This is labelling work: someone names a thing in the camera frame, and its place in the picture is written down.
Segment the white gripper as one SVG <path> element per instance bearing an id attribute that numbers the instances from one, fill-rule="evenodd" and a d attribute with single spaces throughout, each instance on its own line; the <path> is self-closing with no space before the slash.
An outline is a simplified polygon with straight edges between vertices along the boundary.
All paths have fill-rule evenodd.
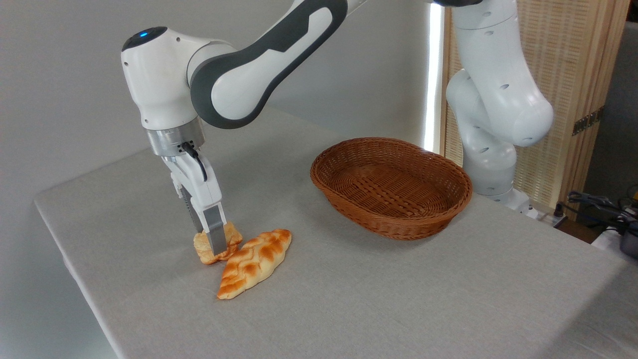
<path id="1" fill-rule="evenodd" d="M 161 156 L 171 172 L 178 197 L 182 198 L 198 233 L 205 231 L 214 255 L 226 251 L 222 193 L 210 162 L 198 149 L 180 156 Z M 203 222 L 196 210 L 203 210 Z"/>

